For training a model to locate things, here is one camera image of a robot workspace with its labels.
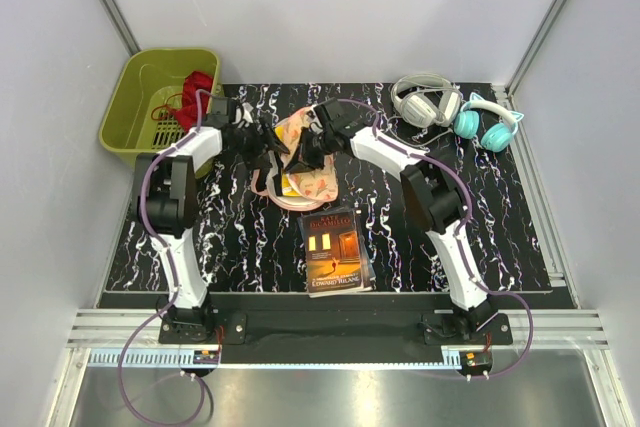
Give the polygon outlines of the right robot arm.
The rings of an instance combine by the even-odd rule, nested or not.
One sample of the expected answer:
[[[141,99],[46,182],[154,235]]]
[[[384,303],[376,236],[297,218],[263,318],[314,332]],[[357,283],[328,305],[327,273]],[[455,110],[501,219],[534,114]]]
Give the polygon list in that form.
[[[300,122],[292,157],[285,163],[291,174],[324,167],[330,154],[344,153],[368,162],[396,178],[405,207],[435,247],[445,271],[453,313],[443,321],[444,339],[476,343],[490,330],[497,309],[478,271],[466,233],[472,202],[464,182],[445,163],[384,134],[349,114],[339,99],[329,99],[294,115]]]

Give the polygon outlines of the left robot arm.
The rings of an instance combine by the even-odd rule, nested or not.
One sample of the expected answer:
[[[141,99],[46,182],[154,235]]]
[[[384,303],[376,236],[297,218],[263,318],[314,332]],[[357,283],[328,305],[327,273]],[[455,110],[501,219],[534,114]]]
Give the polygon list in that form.
[[[186,341],[217,339],[214,307],[198,265],[193,228],[199,207],[196,172],[225,151],[253,169],[268,168],[271,154],[290,150],[252,107],[211,92],[196,91],[196,121],[187,134],[158,153],[137,156],[131,201],[138,221],[158,253],[169,293],[156,310],[162,328]]]

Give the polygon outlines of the yellow bra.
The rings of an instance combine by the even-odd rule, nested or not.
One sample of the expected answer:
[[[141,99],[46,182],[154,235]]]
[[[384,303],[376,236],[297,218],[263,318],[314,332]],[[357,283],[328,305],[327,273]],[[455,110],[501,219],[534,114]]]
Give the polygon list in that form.
[[[300,197],[299,192],[291,184],[289,177],[286,174],[281,175],[280,180],[281,192],[284,197]]]

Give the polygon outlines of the pink patterned mesh laundry bag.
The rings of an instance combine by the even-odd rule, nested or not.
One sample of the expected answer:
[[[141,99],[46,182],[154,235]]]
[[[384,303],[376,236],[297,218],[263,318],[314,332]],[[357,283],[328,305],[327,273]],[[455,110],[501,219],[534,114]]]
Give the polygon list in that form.
[[[338,196],[338,180],[335,161],[332,155],[327,155],[323,169],[316,169],[300,174],[287,174],[284,168],[293,159],[298,146],[300,131],[311,127],[311,107],[303,107],[275,126],[275,132],[280,140],[290,150],[289,155],[280,155],[281,173],[269,181],[267,185],[257,184],[257,170],[253,172],[251,191],[261,197],[268,197],[282,209],[297,212],[309,212],[320,208],[324,204],[333,202]],[[299,192],[300,197],[282,196],[280,180],[286,174],[291,184]]]

